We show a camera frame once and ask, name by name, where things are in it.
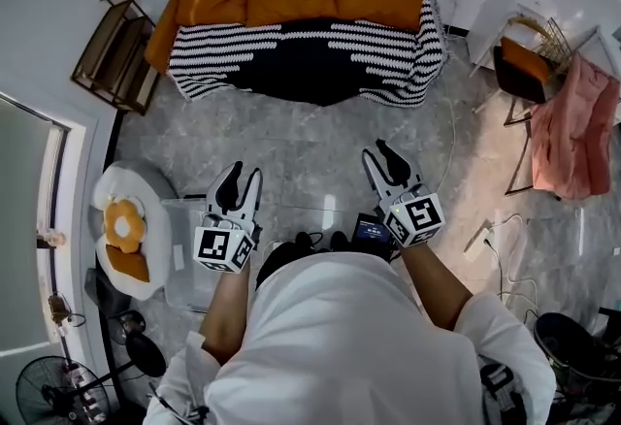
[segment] sofa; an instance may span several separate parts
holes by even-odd
[[[436,0],[169,0],[146,51],[187,101],[235,87],[401,108],[424,102],[447,57]]]

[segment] gray tile floor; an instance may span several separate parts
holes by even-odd
[[[300,230],[324,231],[326,240],[335,230],[349,235],[357,214],[373,209],[375,196],[360,154],[376,138],[417,157],[434,190],[451,160],[439,191],[447,225],[431,241],[442,261],[472,291],[498,292],[500,272],[493,253],[485,250],[470,261],[463,251],[485,221],[498,223],[519,213],[522,233],[517,218],[496,229],[504,290],[535,301],[532,282],[508,283],[511,256],[508,275],[535,281],[540,311],[561,311],[594,329],[601,325],[598,306],[615,307],[621,299],[621,256],[613,256],[613,249],[621,246],[621,134],[615,130],[611,142],[613,184],[608,195],[579,203],[558,202],[539,191],[504,197],[525,128],[503,127],[510,107],[505,95],[473,114],[473,107],[496,88],[495,77],[480,71],[469,78],[464,40],[453,38],[450,44],[454,57],[417,110],[361,98],[320,108],[238,91],[186,104],[163,79],[147,115],[129,114],[123,121],[115,157],[150,161],[179,195],[203,192],[236,160],[244,161],[245,176],[260,167],[264,186],[257,219],[264,233],[252,260],[255,275],[269,241],[293,239]],[[403,264],[395,263],[402,273]],[[509,305],[519,317],[532,307],[517,296]],[[201,319],[170,308],[161,291],[136,303],[136,309],[167,359]],[[119,363],[126,360],[122,348],[117,346],[115,353]],[[146,377],[125,386],[134,399],[146,401]]]

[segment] pink towel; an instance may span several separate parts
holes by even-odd
[[[563,199],[610,189],[608,143],[619,80],[579,54],[561,91],[532,108],[533,186]]]

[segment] electric fan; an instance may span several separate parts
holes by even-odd
[[[110,414],[102,382],[136,366],[148,376],[166,372],[166,361],[155,343],[142,334],[126,340],[129,363],[97,378],[86,366],[59,356],[30,362],[16,383],[16,400],[27,425],[101,423]]]

